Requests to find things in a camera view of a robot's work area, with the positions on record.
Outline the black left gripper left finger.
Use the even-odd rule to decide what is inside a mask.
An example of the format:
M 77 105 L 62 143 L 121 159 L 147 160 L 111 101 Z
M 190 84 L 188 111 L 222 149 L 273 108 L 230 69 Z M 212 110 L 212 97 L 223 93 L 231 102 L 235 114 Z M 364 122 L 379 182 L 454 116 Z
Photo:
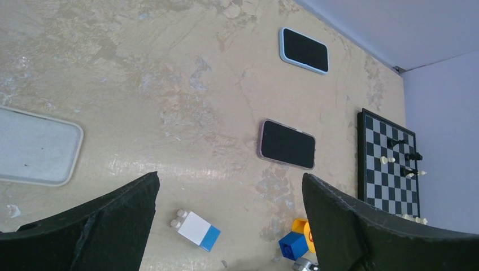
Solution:
M 2 270 L 139 270 L 160 188 L 156 172 L 1 234 Z

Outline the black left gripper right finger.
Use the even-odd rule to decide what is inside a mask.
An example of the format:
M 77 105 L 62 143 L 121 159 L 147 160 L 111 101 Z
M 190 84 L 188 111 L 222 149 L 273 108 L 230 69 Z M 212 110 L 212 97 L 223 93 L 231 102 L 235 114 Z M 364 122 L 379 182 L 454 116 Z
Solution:
M 477 270 L 478 235 L 387 213 L 306 173 L 303 202 L 320 270 Z

